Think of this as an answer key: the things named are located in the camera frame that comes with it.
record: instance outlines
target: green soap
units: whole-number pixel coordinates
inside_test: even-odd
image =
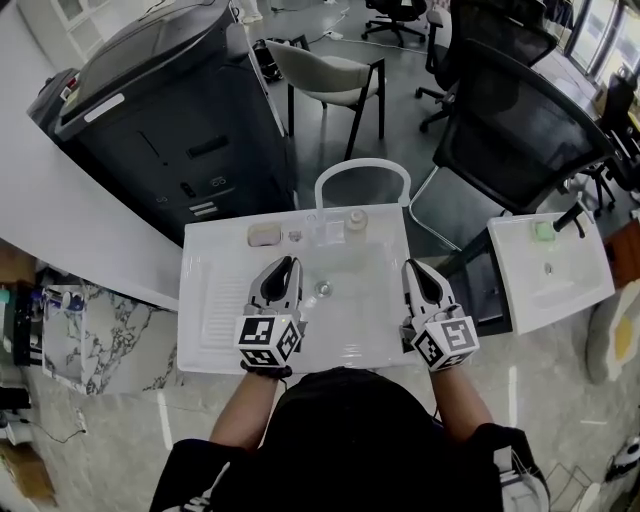
[[[533,229],[538,242],[553,242],[556,239],[556,231],[551,222],[535,222]]]

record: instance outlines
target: faucet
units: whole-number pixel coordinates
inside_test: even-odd
[[[582,212],[587,214],[587,218],[589,219],[589,221],[591,221],[591,224],[595,224],[595,220],[592,217],[591,212],[587,210],[587,207],[584,205],[579,195],[576,204],[574,204],[562,217],[554,221],[553,229],[556,231],[556,233],[560,233],[560,231],[562,231],[568,224],[570,224],[571,222],[575,222],[576,227],[578,228],[578,233],[580,234],[580,238],[584,238],[586,236],[584,233],[584,229],[582,228],[580,222],[578,222],[578,216]]]

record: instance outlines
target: gray floor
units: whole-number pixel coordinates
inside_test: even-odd
[[[273,1],[293,3],[293,0]],[[277,6],[292,8],[283,3]],[[344,8],[344,3],[320,4],[302,12],[266,16],[264,22],[251,27],[251,32],[254,37],[293,37],[305,33],[312,40],[339,19]],[[264,4],[261,10],[267,12]],[[346,39],[359,40],[364,20],[372,15],[363,3],[353,2],[348,16],[336,30]],[[423,25],[423,22],[412,24],[416,28]],[[392,34],[382,34],[375,41],[393,44],[395,39]],[[432,100],[413,98],[418,85],[435,86],[424,70],[424,55],[327,39],[313,44],[312,49],[321,55],[334,54],[363,62],[387,59],[387,136],[384,141],[377,138],[378,109],[377,103],[371,102],[364,112],[354,156],[397,161],[409,170],[414,179],[413,189],[417,189],[432,166],[431,158],[444,129],[444,123],[435,125],[428,135],[417,129],[422,117],[437,110]],[[285,84],[274,85],[273,93],[286,122]],[[353,113],[329,107],[323,116],[320,104],[302,95],[296,97],[296,109],[300,197],[303,207],[312,207],[316,177],[343,158]],[[580,180],[573,189],[584,186]],[[386,202],[395,200],[398,192],[399,183],[394,176],[375,171],[336,178],[327,186],[332,204]],[[617,195],[618,209],[613,214],[605,213],[600,223],[604,233],[624,223],[631,206],[626,194],[618,191]],[[571,204],[571,196],[554,196],[544,208],[561,210]],[[443,232],[454,232],[457,241],[475,235],[486,218],[496,212],[499,210],[495,205],[451,172],[437,177],[418,208],[421,218]],[[407,230],[414,255],[447,252],[411,221],[407,221]],[[592,385],[584,367],[589,315],[590,311],[585,311],[526,336],[484,338],[481,350],[467,368],[495,421],[516,425],[527,432],[545,475],[561,464],[569,472],[580,468],[589,479],[602,481],[609,457],[627,436],[638,431],[640,359],[629,363],[618,381]],[[86,418],[88,433],[65,445],[50,441],[37,429],[34,431],[60,509],[66,512],[147,510],[168,456],[167,445],[188,437],[206,438],[238,383],[237,377],[190,374],[185,376],[184,387],[167,388],[161,394],[84,397],[37,370],[28,373],[36,405],[35,419],[53,435],[63,437],[73,432],[78,426],[78,410]],[[380,373],[404,385],[427,410],[434,410],[429,376],[424,369],[398,367]],[[166,408],[159,405],[163,402]],[[169,438],[161,422],[165,411]],[[592,510],[608,510],[613,497],[629,481],[605,487],[598,506]],[[553,473],[549,484],[556,500],[553,510],[570,510],[581,486],[570,482],[569,474],[562,468]],[[569,484],[567,490],[561,492],[565,484]]]
[[[414,91],[418,86],[438,90],[433,75],[427,73],[424,68],[425,55],[363,43],[360,34],[364,30],[364,21],[376,14],[375,11],[366,9],[364,2],[340,0],[338,5],[326,5],[318,3],[318,0],[272,0],[271,4],[267,1],[259,2],[263,13],[269,12],[268,5],[294,9],[300,8],[301,4],[310,7],[300,12],[282,12],[265,16],[263,22],[250,25],[250,37],[253,40],[266,37],[287,39],[304,34],[308,41],[313,41],[340,20],[341,12],[349,7],[346,17],[334,29],[343,34],[344,39],[333,41],[325,37],[313,43],[311,50],[322,56],[337,55],[360,62],[385,59],[386,136],[382,141],[377,136],[378,102],[374,97],[365,107],[353,158],[378,157],[399,163],[409,171],[412,177],[412,194],[415,193],[433,167],[432,157],[446,125],[446,121],[438,121],[432,125],[428,134],[422,134],[418,130],[423,118],[440,110],[432,98],[414,98]],[[408,23],[407,26],[426,32],[424,21]],[[426,52],[426,43],[420,44],[417,39],[415,36],[406,35],[406,48]],[[368,42],[396,45],[397,39],[391,32],[382,32],[372,34]],[[585,92],[593,90],[559,54],[548,56],[539,67],[550,80],[562,78]],[[273,84],[270,89],[286,126],[286,84],[281,81]],[[354,113],[349,109],[331,105],[324,112],[318,101],[301,93],[296,93],[295,109],[296,130],[293,142],[300,176],[300,202],[303,208],[312,208],[315,204],[313,185],[316,178],[325,169],[344,158]],[[327,202],[332,205],[391,202],[397,199],[400,186],[399,178],[393,173],[362,169],[339,175],[329,181],[325,186],[325,196]],[[628,193],[618,189],[615,184],[612,184],[612,188],[618,199],[618,207],[612,213],[603,213],[599,225],[604,236],[627,222],[629,209],[634,207]],[[590,208],[595,208],[595,187],[590,180],[578,179],[574,189],[586,190],[587,204]],[[573,194],[554,194],[540,211],[564,211],[573,204],[574,197]],[[443,170],[436,176],[414,208],[421,221],[445,234],[459,247],[468,243],[485,227],[487,220],[500,214],[501,210],[498,205],[449,170]],[[437,256],[449,252],[446,246],[417,227],[408,216],[406,227],[412,256]]]

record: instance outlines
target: mesh chair back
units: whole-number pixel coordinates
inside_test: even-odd
[[[525,214],[565,179],[615,154],[591,118],[543,77],[476,41],[464,51],[436,165]]]
[[[495,48],[526,66],[533,66],[556,46],[556,38],[537,25],[523,24],[486,1],[452,0],[451,45],[435,78],[448,90],[460,78],[462,44],[473,39]]]
[[[525,25],[542,28],[546,6],[541,0],[479,0],[491,4]]]

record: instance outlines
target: soap bar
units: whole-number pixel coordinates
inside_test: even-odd
[[[254,224],[247,232],[247,242],[250,247],[278,245],[282,239],[282,226],[279,222]]]
[[[538,242],[553,242],[556,239],[556,232],[551,222],[535,222],[533,230]]]

